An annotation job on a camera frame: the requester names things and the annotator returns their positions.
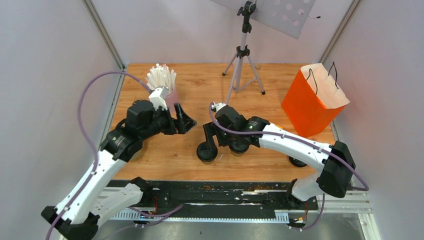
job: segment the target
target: bag handle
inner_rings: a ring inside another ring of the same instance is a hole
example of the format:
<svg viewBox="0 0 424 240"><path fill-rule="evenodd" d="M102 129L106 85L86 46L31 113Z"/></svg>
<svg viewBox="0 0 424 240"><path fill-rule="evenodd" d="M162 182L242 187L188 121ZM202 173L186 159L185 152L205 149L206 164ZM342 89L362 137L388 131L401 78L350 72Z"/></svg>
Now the bag handle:
<svg viewBox="0 0 424 240"><path fill-rule="evenodd" d="M331 69L334 67L334 71L335 71L335 81L334 81L334 84L335 84L335 87L337 88L337 89L339 89L339 86L337 86L337 68L336 68L336 65L334 64L334 61L332 62L332 65L331 65L331 67L330 67L330 70L328 70L328 75L327 76L330 76L330 72L331 72Z"/></svg>
<svg viewBox="0 0 424 240"><path fill-rule="evenodd" d="M314 72L312 71L312 68L309 68L309 75L306 78L306 81L308 81L309 77L311 76L313 77L313 81L315 82L315 87L316 87L316 91L315 91L315 95L317 95L318 93L318 85L317 85L317 81L315 80L315 76L314 76Z"/></svg>

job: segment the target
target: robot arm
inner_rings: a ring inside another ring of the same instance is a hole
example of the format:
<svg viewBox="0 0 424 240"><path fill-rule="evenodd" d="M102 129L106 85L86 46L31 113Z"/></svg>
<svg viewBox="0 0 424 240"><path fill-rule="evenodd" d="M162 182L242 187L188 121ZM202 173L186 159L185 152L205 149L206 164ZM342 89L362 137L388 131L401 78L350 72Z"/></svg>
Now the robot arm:
<svg viewBox="0 0 424 240"><path fill-rule="evenodd" d="M250 145L272 149L316 170L314 174L306 178L292 181L287 193L297 201L305 202L309 198L323 193L337 198L343 198L346 195L353 174L343 164L326 154L337 155L354 169L355 163L344 143L336 141L334 145L330 145L316 142L287 132L257 116L246 119L225 103L213 105L212 110L215 110L215 118L220 126L230 131L236 131L238 134L224 131L214 122L203 125L206 141L197 148L197 156L201 161L211 162L218 154L213 136L216 136L219 146L229 146L231 153L235 155L245 153Z"/></svg>
<svg viewBox="0 0 424 240"><path fill-rule="evenodd" d="M137 204L151 193L152 186L140 177L130 181L121 191L98 201L98 196L113 176L143 147L143 141L159 133L185 134L197 123L175 103L177 119L171 117L165 103L168 90L151 92L148 100L137 100L127 110L126 118L110 131L100 145L98 166L91 165L74 189L56 206L47 206L41 215L50 224L65 210L55 228L68 240L91 240L99 227L123 209ZM89 175L93 175L81 192ZM73 203L69 200L77 195Z"/></svg>

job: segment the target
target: tripod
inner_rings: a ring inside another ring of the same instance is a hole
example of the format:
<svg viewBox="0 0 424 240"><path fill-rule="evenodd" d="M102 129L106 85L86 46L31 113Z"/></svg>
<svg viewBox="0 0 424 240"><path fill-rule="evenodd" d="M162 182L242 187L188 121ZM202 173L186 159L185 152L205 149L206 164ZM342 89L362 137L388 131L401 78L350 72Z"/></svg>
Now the tripod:
<svg viewBox="0 0 424 240"><path fill-rule="evenodd" d="M256 4L251 1L247 1L244 7L240 7L240 9L237 12L237 16L243 15L244 17L243 27L241 29L243 34L241 37L241 45L236 48L236 53L234 54L228 66L226 66L224 72L222 73L222 75L225 76L227 74L228 69L233 64L234 60L237 58L237 60L235 61L234 73L232 74L232 79L231 79L231 84L229 86L228 95L225 101L226 104L228 104L230 101L230 96L233 89L236 92L241 91L254 80L256 80L257 83L259 84L259 88L260 88L260 91L262 92L262 95L265 95L264 86L262 85L261 79L258 76L258 72L255 69L254 62L252 61L252 58L250 56L251 51L250 49L248 49L248 46L246 45L246 39L248 37L248 33L252 31L252 25L249 22L250 16L255 12L255 9L256 9ZM240 87L240 78L242 76L242 67L243 67L244 57L247 57L247 59L249 60L250 66L254 73L254 78L252 78L252 80L250 80L248 83Z"/></svg>

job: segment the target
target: white wall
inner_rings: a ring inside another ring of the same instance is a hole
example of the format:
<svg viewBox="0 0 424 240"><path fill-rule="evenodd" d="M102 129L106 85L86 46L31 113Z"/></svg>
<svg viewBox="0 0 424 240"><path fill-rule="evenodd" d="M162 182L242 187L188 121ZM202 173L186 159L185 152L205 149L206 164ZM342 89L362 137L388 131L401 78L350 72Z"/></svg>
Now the white wall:
<svg viewBox="0 0 424 240"><path fill-rule="evenodd" d="M81 0L0 5L0 239L40 240L49 227L43 208L65 197L93 159L77 123L82 90L116 67ZM83 106L97 143L116 81L93 84Z"/></svg>
<svg viewBox="0 0 424 240"><path fill-rule="evenodd" d="M319 61L351 2L316 0L310 15L322 18L309 18L299 40L251 20L247 44L253 60L259 63ZM243 17L210 0L93 0L93 3L125 64L223 63L231 59L241 44Z"/></svg>
<svg viewBox="0 0 424 240"><path fill-rule="evenodd" d="M423 238L423 11L422 0L363 1L325 63L350 98L335 124L384 240Z"/></svg>

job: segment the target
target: orange paper bag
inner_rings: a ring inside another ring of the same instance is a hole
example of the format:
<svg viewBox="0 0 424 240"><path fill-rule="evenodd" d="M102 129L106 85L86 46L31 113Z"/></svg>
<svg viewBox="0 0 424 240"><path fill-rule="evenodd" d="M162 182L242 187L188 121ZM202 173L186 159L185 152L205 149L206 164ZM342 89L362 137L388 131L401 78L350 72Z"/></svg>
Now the orange paper bag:
<svg viewBox="0 0 424 240"><path fill-rule="evenodd" d="M322 63L300 68L282 101L282 108L302 137L321 133L349 103L335 80Z"/></svg>

